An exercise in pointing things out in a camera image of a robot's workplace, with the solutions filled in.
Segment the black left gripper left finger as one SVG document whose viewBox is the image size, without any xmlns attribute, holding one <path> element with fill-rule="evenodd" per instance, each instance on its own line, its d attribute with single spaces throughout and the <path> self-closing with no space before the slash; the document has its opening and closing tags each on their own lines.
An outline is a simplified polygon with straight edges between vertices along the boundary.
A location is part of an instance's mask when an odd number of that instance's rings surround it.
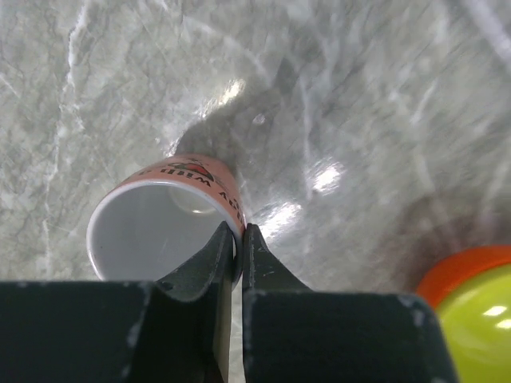
<svg viewBox="0 0 511 383">
<path fill-rule="evenodd" d="M 227 381 L 232 240 L 155 282 L 3 282 L 2 381 Z"/>
</svg>

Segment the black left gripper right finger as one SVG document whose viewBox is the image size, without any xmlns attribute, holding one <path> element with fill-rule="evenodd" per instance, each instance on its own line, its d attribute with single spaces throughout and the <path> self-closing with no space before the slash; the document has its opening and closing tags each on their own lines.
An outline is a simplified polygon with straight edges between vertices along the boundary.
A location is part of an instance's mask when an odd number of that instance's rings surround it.
<svg viewBox="0 0 511 383">
<path fill-rule="evenodd" d="M 248 382 L 455 382 L 436 315 L 413 294 L 310 289 L 244 234 L 243 363 Z"/>
</svg>

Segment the pink printed ceramic mug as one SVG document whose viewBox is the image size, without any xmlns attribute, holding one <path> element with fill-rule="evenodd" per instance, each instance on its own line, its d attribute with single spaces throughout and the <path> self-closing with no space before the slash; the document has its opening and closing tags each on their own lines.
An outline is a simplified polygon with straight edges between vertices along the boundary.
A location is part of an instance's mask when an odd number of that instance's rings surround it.
<svg viewBox="0 0 511 383">
<path fill-rule="evenodd" d="M 221 223 L 241 274 L 244 210 L 235 177 L 218 159 L 170 156 L 136 171 L 95 207 L 86 248 L 104 281 L 157 280 L 201 250 Z"/>
</svg>

